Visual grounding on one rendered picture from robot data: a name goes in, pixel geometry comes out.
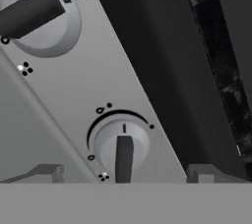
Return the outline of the grey stove with dark hob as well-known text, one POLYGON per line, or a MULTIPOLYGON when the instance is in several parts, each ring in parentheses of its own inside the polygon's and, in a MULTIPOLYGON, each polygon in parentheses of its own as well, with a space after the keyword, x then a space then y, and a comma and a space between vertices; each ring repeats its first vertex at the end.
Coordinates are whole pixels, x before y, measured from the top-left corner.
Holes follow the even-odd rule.
POLYGON ((0 183, 62 164, 65 183, 116 183, 97 132, 141 126, 150 151, 130 183, 184 183, 190 164, 246 180, 186 0, 76 0, 81 36, 67 54, 0 45, 0 183))

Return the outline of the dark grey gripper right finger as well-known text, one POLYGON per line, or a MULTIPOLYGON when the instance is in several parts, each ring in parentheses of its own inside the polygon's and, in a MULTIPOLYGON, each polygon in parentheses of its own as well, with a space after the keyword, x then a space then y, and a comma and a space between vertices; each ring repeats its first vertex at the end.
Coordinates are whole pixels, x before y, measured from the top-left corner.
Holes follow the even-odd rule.
POLYGON ((247 180, 225 174, 212 164, 190 164, 187 183, 247 183, 247 180))

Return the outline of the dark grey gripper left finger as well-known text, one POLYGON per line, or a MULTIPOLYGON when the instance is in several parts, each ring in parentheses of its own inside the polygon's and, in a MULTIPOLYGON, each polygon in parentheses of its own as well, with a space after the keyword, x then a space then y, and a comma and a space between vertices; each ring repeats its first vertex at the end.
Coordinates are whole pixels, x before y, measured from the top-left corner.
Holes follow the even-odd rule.
POLYGON ((17 183, 29 178, 48 176, 50 183, 64 182, 64 166, 62 164, 38 164, 29 172, 3 180, 3 183, 17 183))

